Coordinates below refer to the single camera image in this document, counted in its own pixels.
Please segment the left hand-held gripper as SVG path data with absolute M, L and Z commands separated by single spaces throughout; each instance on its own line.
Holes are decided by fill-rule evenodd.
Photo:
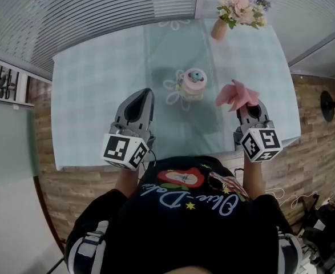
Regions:
M 154 118 L 154 93 L 150 88 L 130 95 L 118 107 L 109 133 L 104 134 L 101 159 L 124 170 L 137 170 L 152 149 L 155 136 L 150 131 Z M 136 131 L 121 124 L 133 124 Z

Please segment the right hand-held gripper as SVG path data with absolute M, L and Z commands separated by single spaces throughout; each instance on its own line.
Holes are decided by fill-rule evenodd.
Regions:
M 282 143 L 261 100 L 252 107 L 252 115 L 259 122 L 251 124 L 253 118 L 247 104 L 238 108 L 236 114 L 241 125 L 236 132 L 242 134 L 239 136 L 239 145 L 251 162 L 270 161 L 282 151 Z

